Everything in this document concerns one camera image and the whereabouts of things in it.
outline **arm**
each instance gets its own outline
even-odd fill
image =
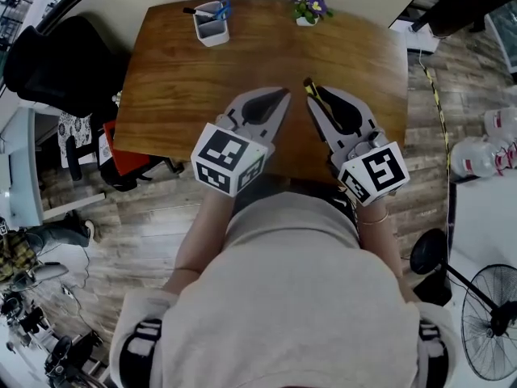
[[[163,290],[180,294],[221,253],[235,199],[209,188],[176,256]]]
[[[357,205],[357,226],[361,247],[377,255],[395,274],[406,302],[418,302],[417,296],[402,277],[401,256],[384,200],[374,201],[367,207]]]

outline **wooden floor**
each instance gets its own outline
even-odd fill
[[[411,181],[395,197],[388,198],[402,256],[409,254],[421,233],[433,227],[444,228],[447,213],[445,153],[433,94],[418,55],[410,54],[409,59],[409,125],[404,156]],[[480,116],[484,111],[517,104],[517,97],[505,92],[512,80],[489,32],[458,32],[443,40],[434,55],[422,56],[422,62],[438,88],[451,143],[481,135]],[[80,211],[83,218],[94,221],[101,241],[86,249],[90,277],[84,289],[75,288],[74,292],[81,303],[82,317],[109,347],[125,292],[141,286],[161,286],[170,275],[178,246],[199,208],[202,189],[190,168],[175,179],[164,166],[156,168],[152,182],[127,193],[107,188],[94,168],[76,184],[62,169],[45,171],[41,178],[46,185],[46,208],[99,191],[107,193],[105,201]],[[64,283],[82,286],[86,266],[82,249],[58,247],[45,256],[45,260],[51,259],[66,260],[71,272],[63,277]],[[31,296],[58,331],[74,334],[87,329],[78,317],[76,302],[61,294],[58,280],[43,283],[31,291]]]

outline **fan stand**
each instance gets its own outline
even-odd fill
[[[426,275],[440,267],[445,268],[490,308],[492,318],[490,323],[494,335],[503,335],[510,321],[515,319],[517,302],[506,302],[502,306],[497,306],[494,301],[449,265],[447,236],[442,230],[429,230],[418,239],[411,251],[410,266],[411,270],[419,275]]]

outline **bracelet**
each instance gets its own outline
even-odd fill
[[[367,223],[365,221],[357,220],[357,222],[361,223],[364,226],[374,226],[375,224],[379,224],[379,223],[381,223],[383,221],[386,221],[388,216],[389,216],[389,212],[388,212],[388,210],[386,210],[386,215],[384,217],[382,217],[379,221],[374,221],[372,223]]]

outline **pen holder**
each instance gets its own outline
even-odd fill
[[[197,6],[199,11],[216,13],[221,9],[221,2],[210,2]],[[228,21],[212,20],[206,16],[192,15],[194,18],[195,33],[202,44],[207,47],[226,43],[229,40]]]

